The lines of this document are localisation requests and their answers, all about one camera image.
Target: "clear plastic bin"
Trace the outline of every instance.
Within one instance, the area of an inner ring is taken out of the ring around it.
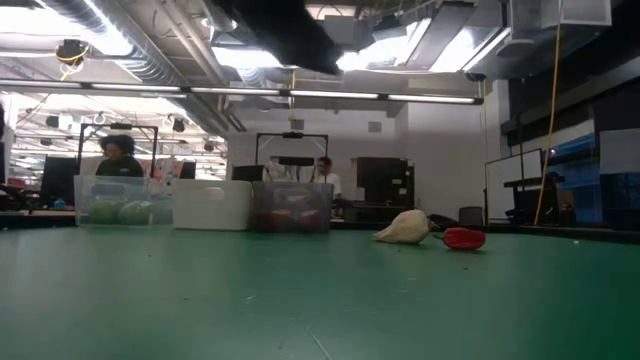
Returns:
[[[149,192],[149,179],[75,176],[76,223],[105,226],[171,225],[171,198]]]
[[[332,184],[254,182],[256,229],[325,233],[331,224]]]

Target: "wall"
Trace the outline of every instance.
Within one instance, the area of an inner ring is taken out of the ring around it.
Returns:
[[[261,113],[254,109],[239,109],[236,115],[250,130],[246,134],[228,136],[227,177],[232,167],[253,165],[255,161],[255,133],[291,131],[289,111],[271,110]],[[363,192],[357,189],[355,163],[357,157],[395,157],[394,119],[387,118],[384,111],[333,111],[296,110],[296,118],[305,120],[305,133],[329,135],[329,157],[333,160],[334,172],[342,179],[343,195],[348,199],[362,200]],[[382,133],[368,133],[368,122],[382,122]],[[266,163],[271,156],[324,155],[324,142],[311,138],[285,140],[278,137],[263,137],[260,142],[259,164]]]
[[[409,104],[408,158],[416,166],[416,206],[458,218],[484,206],[486,142],[482,107]]]
[[[409,105],[405,105],[394,122],[394,150],[397,157],[408,157]]]
[[[509,121],[510,116],[509,82],[496,80],[492,84],[492,89],[493,91],[485,98],[487,162],[510,155],[507,138],[502,135],[500,129],[500,125]]]
[[[558,130],[551,135],[551,147],[567,143],[585,135],[593,134],[593,132],[593,120],[587,120],[578,125]],[[547,145],[547,136],[543,136],[533,140],[525,141],[522,144],[522,150],[524,152],[536,149],[542,149],[544,151],[547,149]],[[511,153],[513,155],[520,154],[520,145],[512,146]]]

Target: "person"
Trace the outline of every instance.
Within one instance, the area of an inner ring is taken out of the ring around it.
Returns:
[[[143,177],[144,170],[133,158],[135,141],[127,135],[109,135],[100,140],[100,147],[107,157],[98,166],[97,176]]]
[[[342,186],[340,184],[340,176],[331,172],[333,162],[326,156],[318,159],[316,163],[318,169],[318,176],[315,179],[316,183],[333,184],[333,198],[342,198]]]

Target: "red item in bin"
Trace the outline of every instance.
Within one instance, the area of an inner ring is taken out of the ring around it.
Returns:
[[[450,228],[444,232],[444,244],[454,250],[477,250],[487,241],[484,233],[465,228]]]

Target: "storage bin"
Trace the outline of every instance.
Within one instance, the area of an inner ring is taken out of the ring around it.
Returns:
[[[171,201],[149,192],[149,179],[75,176],[76,223],[84,225],[171,225]]]
[[[251,183],[247,181],[174,180],[173,227],[246,230],[251,220]]]
[[[332,184],[254,182],[256,229],[267,232],[329,231]]]

